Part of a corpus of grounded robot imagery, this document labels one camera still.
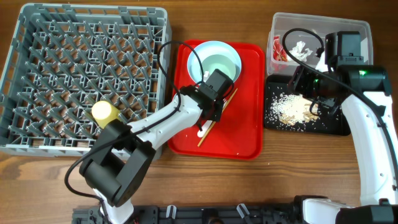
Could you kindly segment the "rice and peanut shells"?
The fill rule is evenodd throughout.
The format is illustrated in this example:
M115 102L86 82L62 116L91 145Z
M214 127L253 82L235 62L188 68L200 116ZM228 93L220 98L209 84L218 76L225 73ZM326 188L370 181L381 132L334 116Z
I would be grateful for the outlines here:
M319 118L316 103L313 104L302 95L286 93L273 94L269 112L271 119L288 126L306 124Z

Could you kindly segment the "white napkin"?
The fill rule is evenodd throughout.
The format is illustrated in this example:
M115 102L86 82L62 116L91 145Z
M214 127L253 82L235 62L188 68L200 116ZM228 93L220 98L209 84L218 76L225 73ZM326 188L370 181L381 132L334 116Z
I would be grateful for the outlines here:
M296 46L289 51L289 53L301 62L306 62L307 57L309 57L313 53L313 51L305 46L305 42L299 41L296 43Z

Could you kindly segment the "red snack wrapper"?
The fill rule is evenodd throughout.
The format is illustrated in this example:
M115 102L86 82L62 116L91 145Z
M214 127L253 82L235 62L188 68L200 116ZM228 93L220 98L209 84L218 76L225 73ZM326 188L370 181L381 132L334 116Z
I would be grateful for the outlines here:
M287 62L287 54L280 43L280 36L274 36L272 43L272 57L276 61Z

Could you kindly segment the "yellow plastic cup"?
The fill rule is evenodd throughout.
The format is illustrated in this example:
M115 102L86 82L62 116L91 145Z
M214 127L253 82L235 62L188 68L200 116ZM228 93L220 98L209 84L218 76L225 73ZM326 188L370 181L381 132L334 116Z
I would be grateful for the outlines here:
M114 120L121 121L119 118L120 111L108 101L97 101L91 107L89 114L101 129L104 129L107 124Z

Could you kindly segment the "mint green bowl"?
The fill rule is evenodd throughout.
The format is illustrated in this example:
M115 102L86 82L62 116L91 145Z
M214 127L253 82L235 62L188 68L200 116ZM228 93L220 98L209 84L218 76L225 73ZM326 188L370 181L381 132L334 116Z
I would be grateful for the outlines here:
M204 69L204 81L207 81L211 74L216 70L220 70L223 72L225 75L230 77L232 81L236 81L236 65L235 63L228 58L227 56L224 55L210 55L209 57L205 58L204 61L202 61L202 66Z

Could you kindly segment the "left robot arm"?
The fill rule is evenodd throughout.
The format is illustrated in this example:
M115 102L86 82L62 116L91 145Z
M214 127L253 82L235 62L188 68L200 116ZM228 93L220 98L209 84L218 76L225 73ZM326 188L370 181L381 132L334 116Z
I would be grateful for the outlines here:
M183 86L173 100L146 119L108 122L79 173L95 191L108 223L125 223L134 212L131 197L141 185L158 148L202 120L219 121L234 81L216 69L206 81Z

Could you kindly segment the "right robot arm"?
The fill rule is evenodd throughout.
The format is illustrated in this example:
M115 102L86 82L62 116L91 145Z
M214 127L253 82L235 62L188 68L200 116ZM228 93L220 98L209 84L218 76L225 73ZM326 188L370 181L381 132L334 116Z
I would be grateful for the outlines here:
M331 33L320 44L316 56L325 58L325 72L286 53L299 64L288 88L318 104L333 99L341 108L354 141L361 205L297 196L300 222L397 223L397 134L388 74L383 67L365 64L359 32Z

